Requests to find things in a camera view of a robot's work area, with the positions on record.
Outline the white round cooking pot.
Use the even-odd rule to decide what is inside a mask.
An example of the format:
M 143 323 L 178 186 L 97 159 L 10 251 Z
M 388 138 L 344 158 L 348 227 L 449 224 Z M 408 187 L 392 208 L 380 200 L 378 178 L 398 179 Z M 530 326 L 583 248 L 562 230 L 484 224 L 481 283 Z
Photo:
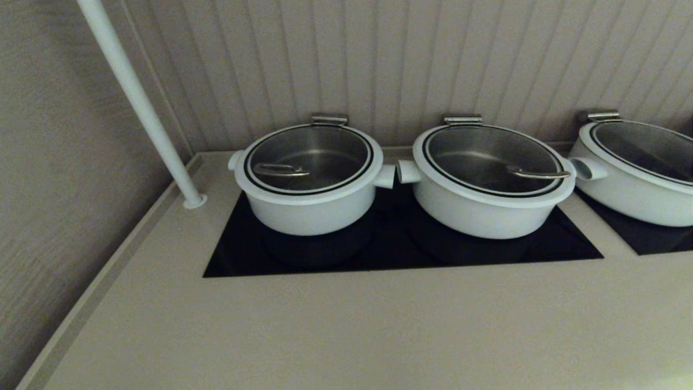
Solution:
M 536 208 L 489 205 L 465 198 L 426 178 L 412 160 L 399 160 L 401 184 L 413 187 L 420 207 L 433 219 L 455 231 L 487 239 L 515 239 L 536 231 L 559 204 Z
M 246 194 L 255 217 L 268 228 L 294 236 L 317 236 L 356 222 L 371 208 L 377 188 L 394 187 L 395 175 L 395 166 L 384 163 L 374 184 L 347 194 L 302 198 L 298 203 L 285 203 L 276 197 L 255 197 L 240 188 Z
M 588 151 L 579 139 L 568 158 L 577 171 L 577 188 L 602 205 L 650 224 L 693 226 L 693 195 L 625 173 Z

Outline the wide black glass cooktop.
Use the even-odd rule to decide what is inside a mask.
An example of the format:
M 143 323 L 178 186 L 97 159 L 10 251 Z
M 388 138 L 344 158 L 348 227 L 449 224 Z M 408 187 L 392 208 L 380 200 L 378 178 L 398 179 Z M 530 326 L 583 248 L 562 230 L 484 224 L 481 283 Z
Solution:
M 336 232 L 294 236 L 263 225 L 242 193 L 204 277 L 276 276 L 601 259 L 559 208 L 539 230 L 515 239 L 457 232 L 427 214 L 411 185 L 379 188 L 369 210 Z

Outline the white slanted metal pole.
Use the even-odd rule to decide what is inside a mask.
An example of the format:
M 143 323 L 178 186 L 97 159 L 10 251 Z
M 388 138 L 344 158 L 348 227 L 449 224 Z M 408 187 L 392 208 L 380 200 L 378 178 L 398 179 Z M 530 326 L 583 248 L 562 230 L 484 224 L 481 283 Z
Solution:
M 192 210 L 205 205 L 206 195 L 198 191 L 166 133 L 101 0 L 76 1 L 129 104 L 153 143 L 159 158 L 184 196 L 183 206 Z

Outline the narrow black glass cooktop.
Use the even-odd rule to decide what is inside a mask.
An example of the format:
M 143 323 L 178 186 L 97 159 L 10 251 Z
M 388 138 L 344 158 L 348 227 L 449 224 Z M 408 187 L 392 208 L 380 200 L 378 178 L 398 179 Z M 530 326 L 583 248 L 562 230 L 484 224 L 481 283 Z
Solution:
M 693 251 L 693 226 L 649 224 L 609 209 L 582 192 L 574 192 L 639 255 Z

